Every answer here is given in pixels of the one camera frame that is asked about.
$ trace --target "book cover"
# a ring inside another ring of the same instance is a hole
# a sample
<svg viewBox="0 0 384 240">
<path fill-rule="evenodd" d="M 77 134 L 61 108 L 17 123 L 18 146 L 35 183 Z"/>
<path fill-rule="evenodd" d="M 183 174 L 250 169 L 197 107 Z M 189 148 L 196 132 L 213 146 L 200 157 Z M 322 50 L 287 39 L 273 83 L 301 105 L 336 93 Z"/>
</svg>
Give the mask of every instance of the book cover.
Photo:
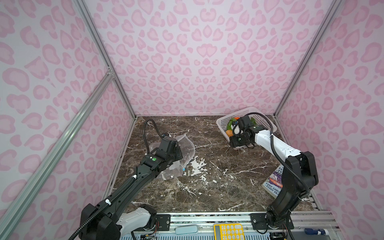
<svg viewBox="0 0 384 240">
<path fill-rule="evenodd" d="M 281 176 L 283 174 L 283 165 L 279 165 L 275 171 L 265 180 L 262 187 L 269 192 L 274 198 L 279 195 L 283 184 L 281 183 Z"/>
</svg>

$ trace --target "pink leopard print wallpaper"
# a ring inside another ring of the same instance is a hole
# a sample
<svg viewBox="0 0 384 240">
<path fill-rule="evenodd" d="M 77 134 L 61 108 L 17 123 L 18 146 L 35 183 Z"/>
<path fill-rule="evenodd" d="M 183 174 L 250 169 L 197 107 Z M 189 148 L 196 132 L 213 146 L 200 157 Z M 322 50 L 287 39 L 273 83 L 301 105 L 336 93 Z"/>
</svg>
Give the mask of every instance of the pink leopard print wallpaper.
<svg viewBox="0 0 384 240">
<path fill-rule="evenodd" d="M 71 0 L 0 3 L 0 217 L 106 73 Z"/>
<path fill-rule="evenodd" d="M 110 83 L 10 239 L 68 239 L 81 210 L 101 201 L 131 122 Z"/>
<path fill-rule="evenodd" d="M 383 1 L 346 1 L 278 118 L 314 153 L 314 192 L 346 240 L 384 236 L 383 12 Z"/>
<path fill-rule="evenodd" d="M 329 0 L 86 0 L 136 114 L 273 113 Z"/>
</svg>

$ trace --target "back wall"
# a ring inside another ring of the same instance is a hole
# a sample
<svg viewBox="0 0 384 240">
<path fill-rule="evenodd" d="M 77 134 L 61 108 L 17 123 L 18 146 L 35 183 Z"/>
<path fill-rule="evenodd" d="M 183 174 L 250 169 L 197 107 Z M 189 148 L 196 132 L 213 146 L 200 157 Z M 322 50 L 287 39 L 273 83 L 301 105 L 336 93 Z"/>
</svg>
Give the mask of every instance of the back wall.
<svg viewBox="0 0 384 240">
<path fill-rule="evenodd" d="M 136 114 L 273 113 L 331 1 L 85 1 Z"/>
</svg>

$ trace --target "plastic bag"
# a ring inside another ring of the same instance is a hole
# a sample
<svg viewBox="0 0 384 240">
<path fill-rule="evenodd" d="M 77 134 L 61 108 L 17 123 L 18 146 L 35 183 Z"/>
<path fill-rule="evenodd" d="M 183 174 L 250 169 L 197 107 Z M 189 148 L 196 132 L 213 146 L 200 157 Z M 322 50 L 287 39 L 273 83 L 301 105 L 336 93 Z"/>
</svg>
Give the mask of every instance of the plastic bag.
<svg viewBox="0 0 384 240">
<path fill-rule="evenodd" d="M 183 159 L 174 162 L 166 170 L 162 171 L 157 177 L 158 179 L 167 180 L 180 177 L 183 174 L 186 165 L 195 155 L 195 145 L 187 138 L 186 134 L 177 136 L 175 138 L 179 142 L 181 153 L 183 154 Z M 154 148 L 159 146 L 159 142 L 152 143 L 149 145 L 149 151 L 152 151 Z"/>
</svg>

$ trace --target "yellow calculator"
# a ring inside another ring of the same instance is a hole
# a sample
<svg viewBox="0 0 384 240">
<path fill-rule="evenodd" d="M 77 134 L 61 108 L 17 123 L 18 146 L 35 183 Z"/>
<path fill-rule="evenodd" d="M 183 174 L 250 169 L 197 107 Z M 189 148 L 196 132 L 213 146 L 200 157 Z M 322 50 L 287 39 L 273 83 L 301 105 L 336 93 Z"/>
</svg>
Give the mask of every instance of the yellow calculator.
<svg viewBox="0 0 384 240">
<path fill-rule="evenodd" d="M 215 240 L 244 240 L 243 226 L 240 223 L 215 224 Z"/>
</svg>

